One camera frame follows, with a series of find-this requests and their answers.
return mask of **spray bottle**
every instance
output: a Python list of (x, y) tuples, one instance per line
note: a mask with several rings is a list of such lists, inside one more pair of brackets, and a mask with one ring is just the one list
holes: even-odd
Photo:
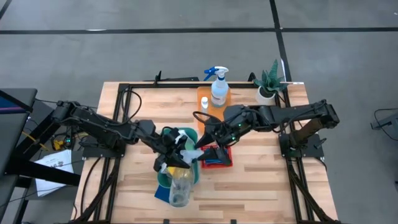
[(228, 68), (215, 66), (209, 70), (205, 70), (205, 74), (208, 74), (205, 81), (213, 75), (217, 75), (216, 81), (211, 84), (211, 103), (215, 107), (222, 107), (226, 101), (226, 95), (228, 94), (228, 84), (225, 81), (225, 73), (228, 72)]

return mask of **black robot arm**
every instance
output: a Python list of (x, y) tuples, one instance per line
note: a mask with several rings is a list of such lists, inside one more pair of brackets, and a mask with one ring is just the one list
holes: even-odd
[(118, 151), (125, 143), (135, 144), (141, 140), (153, 152), (159, 153), (154, 163), (156, 172), (160, 171), (163, 163), (168, 166), (190, 167), (180, 155), (187, 137), (180, 138), (176, 143), (175, 140), (180, 135), (177, 128), (172, 128), (167, 134), (157, 134), (152, 120), (120, 123), (101, 116), (75, 101), (58, 101), (52, 119), (58, 124), (78, 126), (93, 136), (101, 147), (112, 151)]
[[(280, 108), (278, 106), (228, 106), (224, 110), (224, 121), (220, 121), (214, 116), (206, 121), (201, 120), (194, 112), (193, 115), (199, 121), (205, 124), (205, 133), (198, 141), (195, 147), (202, 147), (211, 142), (216, 142), (220, 149), (235, 144), (240, 137), (255, 131), (273, 131), (281, 133), (294, 121), (310, 119), (310, 121), (300, 130), (292, 131), (289, 134), (290, 146), (298, 147), (305, 144), (307, 139), (323, 128), (334, 128), (340, 121), (332, 105), (328, 105), (326, 100), (303, 106), (294, 106), (290, 108)], [(276, 130), (281, 124), (284, 124), (280, 130)], [(229, 163), (228, 157), (225, 158), (224, 150), (209, 151), (198, 159), (207, 159), (217, 157), (225, 163)]]

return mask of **gray concrete floor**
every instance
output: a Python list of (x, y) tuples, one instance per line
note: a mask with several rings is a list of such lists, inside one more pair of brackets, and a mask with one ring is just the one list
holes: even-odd
[[(398, 26), (394, 0), (278, 0), (277, 8), (282, 27)], [(0, 20), (1, 30), (273, 25), (267, 0), (13, 0)], [(326, 98), (341, 120), (321, 134), (345, 223), (398, 219), (398, 148), (369, 125), (374, 110), (398, 106), (397, 39), (396, 32), (284, 34), (293, 81), (306, 83), (311, 102)], [(203, 77), (213, 65), (228, 67), (228, 80), (246, 80), (275, 58), (274, 33), (0, 35), (0, 86), (34, 87), (38, 98), (95, 106), (104, 81), (148, 80), (159, 70), (167, 78)], [(24, 220), (66, 222), (74, 198), (29, 202)]]

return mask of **red container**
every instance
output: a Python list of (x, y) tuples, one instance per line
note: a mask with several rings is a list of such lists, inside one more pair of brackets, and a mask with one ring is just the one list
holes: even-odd
[[(214, 145), (214, 146), (203, 146), (203, 147), (200, 148), (200, 150), (205, 151), (206, 149), (209, 149), (210, 147), (217, 147), (217, 146), (216, 145)], [(202, 169), (225, 168), (225, 167), (233, 166), (231, 147), (227, 147), (226, 150), (228, 152), (229, 159), (231, 159), (231, 164), (230, 165), (227, 166), (227, 165), (224, 165), (224, 164), (206, 164), (205, 161), (200, 161)]]

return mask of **butcher block tabletop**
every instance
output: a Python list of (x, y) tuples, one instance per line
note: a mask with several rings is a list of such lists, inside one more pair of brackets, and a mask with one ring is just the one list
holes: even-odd
[[(99, 114), (113, 117), (119, 84), (104, 83)], [(151, 119), (157, 132), (164, 126), (198, 131), (197, 121), (192, 116), (192, 112), (197, 110), (196, 88), (133, 90), (142, 97), (141, 109), (133, 120)], [(291, 84), (288, 91), (292, 106), (308, 104), (303, 84)], [(231, 104), (256, 105), (256, 92), (257, 88), (232, 88)], [(138, 97), (132, 95), (130, 113), (137, 110), (138, 104)], [(295, 223), (286, 161), (280, 154), (277, 134), (251, 131), (232, 147), (232, 155), (232, 167), (202, 169), (189, 204), (173, 208), (154, 197), (158, 183), (157, 173), (153, 170), (156, 155), (152, 149), (140, 141), (128, 145), (121, 159), (111, 223), (163, 223), (164, 219), (169, 219), (170, 223), (230, 223), (233, 219), (238, 223)], [(83, 185), (95, 160), (85, 161), (75, 200), (78, 214)], [(90, 175), (84, 208), (98, 192), (103, 163), (104, 159), (101, 159)], [(310, 193), (327, 215), (337, 219), (325, 167), (313, 158), (304, 158), (303, 163)], [(302, 216), (306, 219), (303, 197), (298, 192)], [(108, 194), (103, 199), (100, 220), (105, 218)]]

